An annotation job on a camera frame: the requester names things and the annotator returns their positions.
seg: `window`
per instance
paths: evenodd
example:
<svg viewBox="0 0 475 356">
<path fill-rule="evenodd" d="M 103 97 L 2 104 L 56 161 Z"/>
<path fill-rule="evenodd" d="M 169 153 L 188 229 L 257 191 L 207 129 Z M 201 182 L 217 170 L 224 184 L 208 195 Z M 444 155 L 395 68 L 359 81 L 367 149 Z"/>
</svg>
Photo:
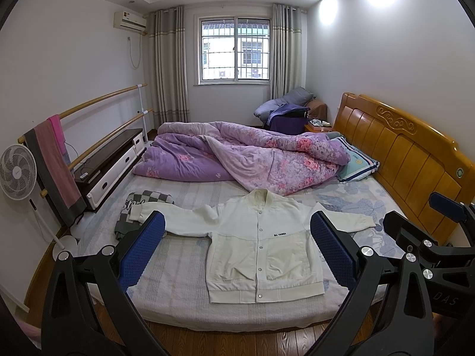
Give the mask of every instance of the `window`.
<svg viewBox="0 0 475 356">
<path fill-rule="evenodd" d="M 200 20 L 200 81 L 269 80 L 270 21 Z"/>
<path fill-rule="evenodd" d="M 262 64 L 262 43 L 244 41 L 242 44 L 243 64 Z"/>
<path fill-rule="evenodd" d="M 203 65 L 206 65 L 208 63 L 208 47 L 209 43 L 204 42 L 203 43 Z"/>
</svg>

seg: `bedsheet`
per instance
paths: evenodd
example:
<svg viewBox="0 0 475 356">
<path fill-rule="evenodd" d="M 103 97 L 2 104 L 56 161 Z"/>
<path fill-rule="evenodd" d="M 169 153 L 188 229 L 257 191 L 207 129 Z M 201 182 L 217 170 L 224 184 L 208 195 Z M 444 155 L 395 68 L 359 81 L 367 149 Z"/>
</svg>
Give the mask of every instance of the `bedsheet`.
<svg viewBox="0 0 475 356">
<path fill-rule="evenodd" d="M 188 209 L 216 205 L 248 193 L 235 181 L 186 183 L 128 174 L 87 227 L 79 242 L 79 255 L 94 254 L 107 244 L 117 244 L 113 231 L 125 200 L 129 193 L 144 189 L 171 194 L 177 205 Z M 345 184 L 332 179 L 291 197 L 308 205 L 320 202 L 327 209 L 372 216 L 376 227 L 353 234 L 357 244 L 370 246 L 380 255 L 403 256 L 404 252 L 382 230 L 382 219 L 387 212 L 396 210 L 402 214 L 402 211 L 373 177 Z M 323 295 L 289 302 L 211 304 L 205 283 L 209 246 L 208 238 L 172 234 L 163 238 L 138 284 L 128 290 L 145 320 L 201 331 L 304 328 L 331 319 L 348 293 L 338 285 L 322 257 Z M 95 299 L 102 301 L 96 285 L 90 285 L 90 290 Z M 384 290 L 384 286 L 378 288 L 374 301 L 382 299 Z"/>
</svg>

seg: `jacket sleeve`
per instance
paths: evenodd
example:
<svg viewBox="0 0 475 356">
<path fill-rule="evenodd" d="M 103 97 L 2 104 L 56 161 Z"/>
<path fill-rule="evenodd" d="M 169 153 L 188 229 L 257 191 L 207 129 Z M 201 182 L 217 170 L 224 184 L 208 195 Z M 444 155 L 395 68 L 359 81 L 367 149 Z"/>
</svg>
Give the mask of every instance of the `jacket sleeve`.
<svg viewBox="0 0 475 356">
<path fill-rule="evenodd" d="M 204 205 L 198 209 L 187 210 L 174 204 L 146 202 L 132 206 L 130 219 L 144 223 L 154 210 L 164 215 L 165 230 L 176 235 L 205 237 L 219 228 L 219 205 Z"/>
<path fill-rule="evenodd" d="M 310 229 L 310 219 L 317 211 L 323 211 L 331 223 L 337 230 L 341 232 L 353 233 L 369 227 L 375 227 L 373 218 L 363 214 L 353 214 L 352 212 L 334 212 L 325 209 L 321 204 L 317 203 L 314 207 L 299 204 L 302 212 L 303 225 L 306 229 Z"/>
</svg>

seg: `nightstand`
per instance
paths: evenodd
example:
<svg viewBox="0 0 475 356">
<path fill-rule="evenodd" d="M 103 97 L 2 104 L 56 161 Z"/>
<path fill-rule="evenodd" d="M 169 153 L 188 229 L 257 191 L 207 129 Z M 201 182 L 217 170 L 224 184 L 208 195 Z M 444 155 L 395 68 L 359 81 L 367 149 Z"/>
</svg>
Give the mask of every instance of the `nightstand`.
<svg viewBox="0 0 475 356">
<path fill-rule="evenodd" d="M 330 132 L 333 131 L 332 127 L 315 127 L 308 123 L 305 125 L 305 132 Z"/>
</svg>

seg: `electric fan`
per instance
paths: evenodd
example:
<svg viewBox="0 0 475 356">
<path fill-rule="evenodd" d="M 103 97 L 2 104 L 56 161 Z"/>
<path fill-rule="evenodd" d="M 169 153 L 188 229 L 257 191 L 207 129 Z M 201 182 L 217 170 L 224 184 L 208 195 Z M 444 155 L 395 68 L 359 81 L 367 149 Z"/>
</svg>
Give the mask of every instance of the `electric fan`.
<svg viewBox="0 0 475 356">
<path fill-rule="evenodd" d="M 33 191 L 36 183 L 36 162 L 30 150 L 20 144 L 8 147 L 0 158 L 0 185 L 5 195 L 14 201 L 27 198 Z M 30 199 L 38 223 L 42 223 L 49 234 L 56 241 L 53 248 L 53 258 L 67 250 L 73 256 L 77 255 L 77 242 L 72 235 L 65 235 L 58 239 L 44 221 Z"/>
</svg>

